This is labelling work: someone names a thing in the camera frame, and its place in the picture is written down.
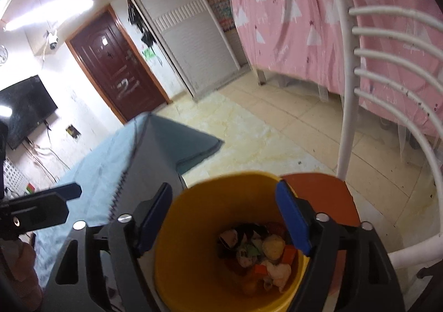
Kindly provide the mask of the left hand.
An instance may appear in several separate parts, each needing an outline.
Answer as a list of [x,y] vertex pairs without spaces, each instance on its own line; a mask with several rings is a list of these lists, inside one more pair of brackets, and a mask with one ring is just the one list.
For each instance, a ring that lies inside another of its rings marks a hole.
[[42,289],[35,271],[36,253],[34,248],[21,240],[1,240],[1,252],[9,268],[14,291],[28,311],[36,311],[42,302]]

